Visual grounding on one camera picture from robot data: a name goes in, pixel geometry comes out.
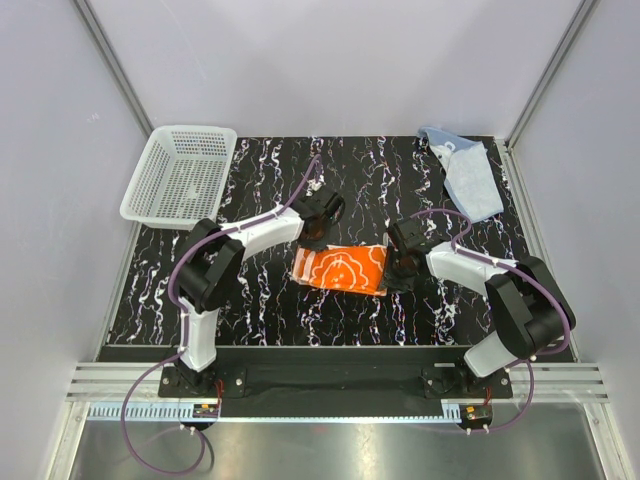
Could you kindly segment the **orange white patterned towel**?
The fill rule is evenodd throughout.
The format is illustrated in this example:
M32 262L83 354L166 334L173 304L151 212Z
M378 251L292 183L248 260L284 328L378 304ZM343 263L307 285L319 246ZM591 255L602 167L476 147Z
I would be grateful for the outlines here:
M300 285L369 296L385 296L382 286L388 249L383 245L333 246L313 251L299 247L291 277Z

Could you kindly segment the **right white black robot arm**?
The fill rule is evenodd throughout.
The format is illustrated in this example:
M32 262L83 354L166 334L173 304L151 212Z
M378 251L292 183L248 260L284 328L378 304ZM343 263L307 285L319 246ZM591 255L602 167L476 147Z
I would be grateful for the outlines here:
M505 367L539 355L554 355L569 345L575 316L546 264L529 256L519 262L499 259L451 242L407 243L384 237L387 257L381 284L390 291L413 289L429 275L486 298L494 332L457 361L453 385L466 396L486 389Z

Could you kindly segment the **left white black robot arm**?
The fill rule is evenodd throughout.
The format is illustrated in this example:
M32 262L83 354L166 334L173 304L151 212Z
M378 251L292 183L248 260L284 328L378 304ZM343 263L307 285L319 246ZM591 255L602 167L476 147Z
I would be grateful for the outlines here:
M180 314L180 342L175 366L181 384L196 396L215 386L216 332L244 262L285 243L312 251L327 248L328 235L345 208L342 196L320 190L255 217L219 225L199 221L178 254L169 279L170 300Z

